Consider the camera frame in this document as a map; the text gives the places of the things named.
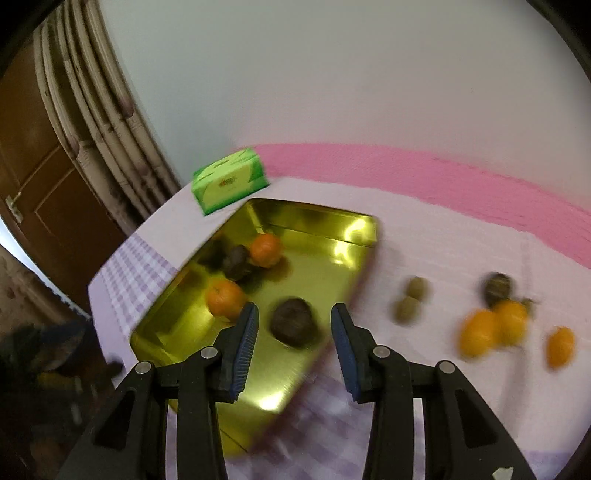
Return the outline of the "green tissue pack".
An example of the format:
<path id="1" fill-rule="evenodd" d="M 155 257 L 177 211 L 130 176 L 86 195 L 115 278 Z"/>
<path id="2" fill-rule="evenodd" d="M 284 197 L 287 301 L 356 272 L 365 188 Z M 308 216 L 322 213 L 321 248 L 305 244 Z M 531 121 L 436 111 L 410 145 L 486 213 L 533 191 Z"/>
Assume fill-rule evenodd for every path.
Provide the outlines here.
<path id="1" fill-rule="evenodd" d="M 190 190 L 209 215 L 269 185 L 259 154 L 245 148 L 194 172 Z"/>

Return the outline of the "beige door frame moulding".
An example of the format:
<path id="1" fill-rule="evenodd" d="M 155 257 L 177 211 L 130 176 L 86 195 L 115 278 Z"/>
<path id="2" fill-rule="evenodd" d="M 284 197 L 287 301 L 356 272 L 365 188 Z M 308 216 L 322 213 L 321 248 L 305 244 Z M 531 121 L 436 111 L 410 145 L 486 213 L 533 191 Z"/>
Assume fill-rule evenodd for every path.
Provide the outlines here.
<path id="1" fill-rule="evenodd" d="M 110 217 L 131 235 L 179 190 L 137 110 L 95 1 L 62 2 L 33 33 L 50 124 Z"/>

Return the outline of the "large orange tangerine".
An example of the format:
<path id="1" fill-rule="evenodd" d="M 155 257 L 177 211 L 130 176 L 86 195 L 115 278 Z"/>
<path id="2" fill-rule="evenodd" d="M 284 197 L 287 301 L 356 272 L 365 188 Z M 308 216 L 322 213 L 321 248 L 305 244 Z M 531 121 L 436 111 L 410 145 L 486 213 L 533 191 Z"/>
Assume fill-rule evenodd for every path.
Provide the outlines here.
<path id="1" fill-rule="evenodd" d="M 496 349 L 498 345 L 496 315 L 492 310 L 476 310 L 462 323 L 458 349 L 463 358 L 480 358 Z"/>

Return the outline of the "small yellow orange fruit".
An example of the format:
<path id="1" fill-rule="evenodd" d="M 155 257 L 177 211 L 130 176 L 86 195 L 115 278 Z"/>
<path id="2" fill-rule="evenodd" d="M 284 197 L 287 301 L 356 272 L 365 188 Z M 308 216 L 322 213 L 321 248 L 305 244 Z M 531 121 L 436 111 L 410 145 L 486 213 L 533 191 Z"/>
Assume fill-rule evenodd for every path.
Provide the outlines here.
<path id="1" fill-rule="evenodd" d="M 504 347 L 520 345 L 528 331 L 528 310 L 515 300 L 502 300 L 493 308 L 499 343 Z"/>

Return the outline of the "small brown green fruit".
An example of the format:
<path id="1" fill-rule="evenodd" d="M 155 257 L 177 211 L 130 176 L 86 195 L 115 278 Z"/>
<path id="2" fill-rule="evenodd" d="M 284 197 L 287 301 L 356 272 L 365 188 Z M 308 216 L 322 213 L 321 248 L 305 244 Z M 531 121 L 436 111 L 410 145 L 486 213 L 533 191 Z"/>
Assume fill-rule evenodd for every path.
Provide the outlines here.
<path id="1" fill-rule="evenodd" d="M 405 287 L 405 295 L 420 302 L 429 298 L 430 291 L 430 282 L 420 276 L 410 277 Z"/>

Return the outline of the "pink purple checked tablecloth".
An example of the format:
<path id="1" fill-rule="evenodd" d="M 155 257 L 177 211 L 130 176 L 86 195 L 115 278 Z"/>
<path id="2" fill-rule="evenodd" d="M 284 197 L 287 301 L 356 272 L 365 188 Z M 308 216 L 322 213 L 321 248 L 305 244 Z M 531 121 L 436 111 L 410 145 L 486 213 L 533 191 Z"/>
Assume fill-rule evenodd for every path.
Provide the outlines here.
<path id="1" fill-rule="evenodd" d="M 535 185 L 481 168 L 390 147 L 276 144 L 252 147 L 271 185 L 259 195 L 356 210 L 381 223 L 375 269 L 353 307 L 379 342 L 409 360 L 449 358 L 514 436 L 538 479 L 554 479 L 590 425 L 590 212 Z M 172 274 L 235 210 L 202 215 L 190 185 L 152 215 L 104 264 L 88 291 L 103 353 L 136 363 L 132 327 Z M 540 302 L 523 349 L 459 359 L 457 329 L 479 305 L 490 271 L 513 276 L 518 295 Z M 407 276 L 433 293 L 419 322 L 389 320 Z M 544 361 L 547 332 L 577 335 L 573 362 Z M 230 479 L 360 479 L 370 405 L 356 405 L 329 350 L 277 433 L 252 456 L 229 461 Z"/>

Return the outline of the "gold metal tray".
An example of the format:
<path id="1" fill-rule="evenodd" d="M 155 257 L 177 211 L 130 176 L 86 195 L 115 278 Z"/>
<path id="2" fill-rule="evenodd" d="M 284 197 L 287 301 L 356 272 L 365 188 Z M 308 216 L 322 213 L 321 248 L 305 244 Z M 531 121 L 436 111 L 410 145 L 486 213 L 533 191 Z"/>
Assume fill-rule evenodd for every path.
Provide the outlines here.
<path id="1" fill-rule="evenodd" d="M 136 358 L 161 367 L 211 345 L 229 324 L 212 316 L 206 305 L 208 287 L 223 276 L 221 255 L 249 246 L 259 234 L 280 238 L 280 263 L 239 282 L 259 308 L 259 333 L 245 391 L 235 403 L 217 407 L 224 455 L 245 455 L 322 356 L 331 340 L 332 305 L 352 301 L 373 259 L 378 231 L 379 222 L 370 215 L 287 200 L 246 201 L 192 253 L 133 329 L 130 345 Z M 270 333 L 273 310 L 295 297 L 308 302 L 318 325 L 318 340 L 301 349 Z"/>

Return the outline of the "brown wooden door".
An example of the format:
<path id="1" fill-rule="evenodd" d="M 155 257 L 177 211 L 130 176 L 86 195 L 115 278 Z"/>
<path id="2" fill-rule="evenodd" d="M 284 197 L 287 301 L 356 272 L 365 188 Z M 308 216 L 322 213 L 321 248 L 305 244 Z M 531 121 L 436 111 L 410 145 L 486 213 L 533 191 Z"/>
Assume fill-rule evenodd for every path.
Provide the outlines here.
<path id="1" fill-rule="evenodd" d="M 1 216 L 35 265 L 84 311 L 125 236 L 61 146 L 27 40 L 1 76 Z"/>

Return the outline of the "small orange kumquat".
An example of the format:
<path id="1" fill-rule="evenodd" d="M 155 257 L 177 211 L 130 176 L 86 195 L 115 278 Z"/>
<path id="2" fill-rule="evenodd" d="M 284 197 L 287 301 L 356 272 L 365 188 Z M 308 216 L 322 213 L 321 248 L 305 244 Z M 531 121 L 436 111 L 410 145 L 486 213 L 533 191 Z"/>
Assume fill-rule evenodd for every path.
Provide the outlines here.
<path id="1" fill-rule="evenodd" d="M 565 326 L 556 328 L 547 339 L 546 362 L 552 370 L 568 365 L 575 352 L 576 338 L 573 331 Z"/>

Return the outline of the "small dark round fruit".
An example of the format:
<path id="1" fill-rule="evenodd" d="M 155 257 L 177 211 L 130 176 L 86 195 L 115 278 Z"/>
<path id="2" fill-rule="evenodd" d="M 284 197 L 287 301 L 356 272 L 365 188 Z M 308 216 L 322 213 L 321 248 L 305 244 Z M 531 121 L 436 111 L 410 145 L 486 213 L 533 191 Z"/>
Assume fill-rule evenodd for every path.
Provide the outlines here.
<path id="1" fill-rule="evenodd" d="M 482 282 L 482 297 L 488 308 L 507 300 L 513 292 L 513 279 L 501 272 L 491 272 Z"/>

